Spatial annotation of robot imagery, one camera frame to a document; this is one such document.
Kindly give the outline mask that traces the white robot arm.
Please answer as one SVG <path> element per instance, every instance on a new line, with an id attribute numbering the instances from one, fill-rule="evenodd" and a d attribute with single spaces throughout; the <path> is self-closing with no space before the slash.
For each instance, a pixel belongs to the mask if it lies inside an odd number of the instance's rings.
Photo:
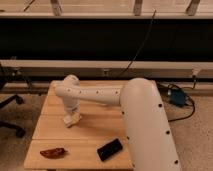
<path id="1" fill-rule="evenodd" d="M 75 75 L 68 75 L 54 90 L 67 113 L 79 100 L 121 108 L 134 171 L 182 171 L 162 98 L 152 81 L 134 78 L 123 85 L 80 86 Z"/>

